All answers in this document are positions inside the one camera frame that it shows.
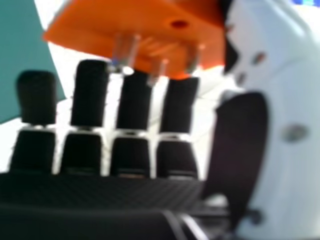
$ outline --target metal pin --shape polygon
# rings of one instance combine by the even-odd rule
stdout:
[[[138,34],[120,33],[116,36],[109,72],[124,75],[133,73],[140,38]]]
[[[202,71],[201,67],[201,52],[205,48],[204,45],[190,45],[186,48],[186,74],[190,74],[193,77],[198,77],[199,72]]]
[[[160,77],[165,75],[167,64],[167,59],[156,60],[153,62],[151,73],[147,81],[147,85],[149,87],[152,88],[155,86]]]

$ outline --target orange object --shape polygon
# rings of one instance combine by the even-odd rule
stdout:
[[[217,0],[71,0],[44,39],[111,58],[117,34],[139,35],[134,68],[150,72],[166,59],[166,75],[185,79],[188,50],[199,47],[203,69],[224,64],[224,29]]]

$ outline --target white plastic casing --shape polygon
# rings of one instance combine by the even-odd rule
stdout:
[[[320,45],[289,0],[234,0],[227,37],[239,53],[231,70],[264,95],[269,114],[263,164],[236,234],[246,240],[320,238]],[[254,61],[263,54],[261,61]],[[288,140],[288,130],[304,134]]]

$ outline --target orange plug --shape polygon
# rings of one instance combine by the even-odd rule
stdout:
[[[176,80],[224,63],[217,0],[71,0],[44,39]]]

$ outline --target teal surface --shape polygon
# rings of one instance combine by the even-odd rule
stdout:
[[[33,0],[0,0],[0,123],[18,117],[16,79],[23,70],[57,75]],[[60,81],[58,99],[65,98]]]

